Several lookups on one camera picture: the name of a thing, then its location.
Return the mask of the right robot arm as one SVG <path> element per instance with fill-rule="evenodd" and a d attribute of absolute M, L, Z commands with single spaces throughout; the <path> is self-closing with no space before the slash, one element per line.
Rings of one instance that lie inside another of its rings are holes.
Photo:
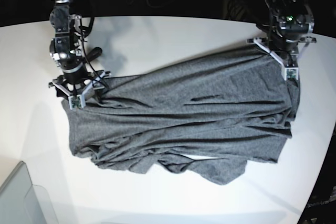
<path fill-rule="evenodd" d="M 105 81 L 110 72 L 96 71 L 92 61 L 102 55 L 100 47 L 85 50 L 85 39 L 90 35 L 94 17 L 84 26 L 82 16 L 74 10 L 74 0 L 52 0 L 55 5 L 49 21 L 55 35 L 50 42 L 49 53 L 62 74 L 49 83 L 56 95 L 68 101 L 70 109 L 84 108 L 90 94 L 97 98 L 108 88 Z"/>

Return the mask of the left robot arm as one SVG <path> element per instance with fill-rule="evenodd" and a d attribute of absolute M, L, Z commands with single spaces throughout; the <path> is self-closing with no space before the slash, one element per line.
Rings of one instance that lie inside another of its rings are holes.
<path fill-rule="evenodd" d="M 298 74 L 298 60 L 306 48 L 317 40 L 310 34 L 314 29 L 314 16 L 310 7 L 299 0 L 265 0 L 269 10 L 269 24 L 257 27 L 266 38 L 248 39 L 276 60 L 285 75 Z"/>

